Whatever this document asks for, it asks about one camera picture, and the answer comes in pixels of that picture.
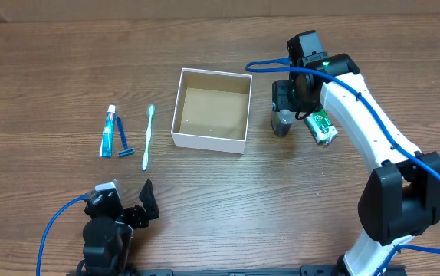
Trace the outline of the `green soap packet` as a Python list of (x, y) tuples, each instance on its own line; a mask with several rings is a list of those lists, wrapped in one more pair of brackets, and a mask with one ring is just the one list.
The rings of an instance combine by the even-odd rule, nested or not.
[(324, 109), (311, 113), (304, 119), (317, 144), (328, 146), (338, 135), (336, 127)]

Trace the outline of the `clear bottle dark liquid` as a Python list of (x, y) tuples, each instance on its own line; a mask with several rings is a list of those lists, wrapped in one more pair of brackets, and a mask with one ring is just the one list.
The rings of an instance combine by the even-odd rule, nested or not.
[(295, 112), (280, 110), (271, 113), (271, 128), (278, 137), (286, 136), (294, 121)]

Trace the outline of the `teal toothpaste tube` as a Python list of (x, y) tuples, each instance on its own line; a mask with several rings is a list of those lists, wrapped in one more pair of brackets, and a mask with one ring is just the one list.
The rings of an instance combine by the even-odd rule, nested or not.
[(103, 136), (100, 144), (99, 157), (110, 158), (113, 151), (113, 132), (116, 118), (116, 106), (111, 104), (108, 106), (105, 124), (103, 128)]

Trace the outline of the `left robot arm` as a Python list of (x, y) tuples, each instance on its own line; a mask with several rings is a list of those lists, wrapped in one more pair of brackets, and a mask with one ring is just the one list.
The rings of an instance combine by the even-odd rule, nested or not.
[(140, 274), (128, 262), (128, 255), (134, 231), (159, 217), (151, 180), (146, 180), (139, 200), (141, 205), (124, 208), (116, 182), (99, 184), (86, 195), (84, 212), (90, 221), (83, 229), (84, 259), (77, 266), (77, 275)]

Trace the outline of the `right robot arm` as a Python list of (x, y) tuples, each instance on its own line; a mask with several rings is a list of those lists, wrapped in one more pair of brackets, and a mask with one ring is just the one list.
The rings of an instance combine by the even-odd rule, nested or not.
[(305, 265), (325, 275), (401, 275), (388, 264), (414, 237), (440, 221), (440, 155), (408, 140), (373, 99), (346, 54), (277, 59), (289, 80), (272, 85), (274, 132), (283, 136), (301, 118), (318, 127), (331, 113), (358, 149), (369, 179), (358, 202), (362, 233), (334, 265)]

